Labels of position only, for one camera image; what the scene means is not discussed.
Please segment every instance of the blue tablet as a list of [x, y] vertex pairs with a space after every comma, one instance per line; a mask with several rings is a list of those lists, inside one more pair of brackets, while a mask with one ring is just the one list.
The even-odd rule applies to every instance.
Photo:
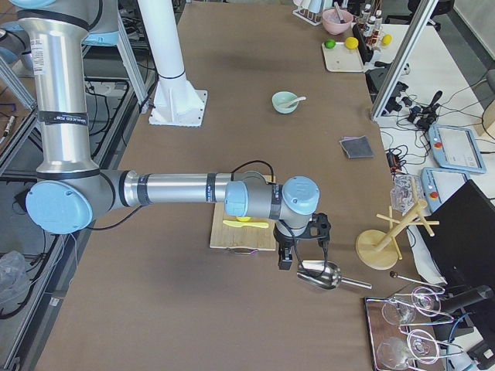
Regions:
[[486, 172], [486, 166], [468, 128], [433, 124], [428, 130], [433, 157], [443, 168]]
[[457, 189], [471, 179], [468, 172], [449, 168], [424, 168], [421, 184], [426, 202], [432, 213], [437, 210]]

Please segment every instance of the black cylinder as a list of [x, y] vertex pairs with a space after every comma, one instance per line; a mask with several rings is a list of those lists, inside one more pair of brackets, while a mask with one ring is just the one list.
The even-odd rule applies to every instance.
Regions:
[[442, 311], [445, 313], [453, 313], [457, 309], [466, 307], [471, 304], [475, 304], [478, 301], [489, 299], [493, 297], [493, 290], [486, 285], [472, 288], [462, 294], [453, 296], [447, 300], [442, 301]]

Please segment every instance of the brown table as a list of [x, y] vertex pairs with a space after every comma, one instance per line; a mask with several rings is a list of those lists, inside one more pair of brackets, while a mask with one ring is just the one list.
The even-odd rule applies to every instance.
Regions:
[[[179, 35], [189, 79], [209, 91], [203, 126], [156, 127], [141, 117], [121, 168], [229, 172], [260, 158], [280, 182], [307, 175], [333, 225], [330, 259], [374, 289], [324, 291], [299, 280], [296, 264], [279, 271], [276, 253], [211, 250], [213, 205], [155, 205], [93, 233], [38, 370], [371, 368], [362, 297], [388, 295], [404, 282], [362, 264], [354, 241], [363, 230], [387, 228], [375, 214], [387, 212], [391, 177], [368, 119], [364, 75], [327, 73], [320, 43], [328, 35], [291, 10], [187, 5]], [[278, 90], [308, 100], [294, 114], [277, 114]], [[339, 139], [361, 135], [375, 159], [348, 160]], [[321, 256], [312, 245], [301, 252]], [[397, 270], [414, 275], [410, 249], [403, 254]]]

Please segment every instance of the yellow knife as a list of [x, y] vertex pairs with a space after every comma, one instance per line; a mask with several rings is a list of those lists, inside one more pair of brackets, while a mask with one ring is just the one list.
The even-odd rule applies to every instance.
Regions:
[[255, 228], [268, 228], [267, 222], [239, 222], [238, 220], [224, 220], [224, 224], [227, 226], [233, 226], [234, 228], [241, 228], [242, 226], [253, 226]]

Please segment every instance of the white wall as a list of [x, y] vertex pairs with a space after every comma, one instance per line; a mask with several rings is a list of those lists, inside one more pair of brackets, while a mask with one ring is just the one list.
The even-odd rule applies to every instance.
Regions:
[[454, 9], [495, 59], [495, 0], [456, 0]]

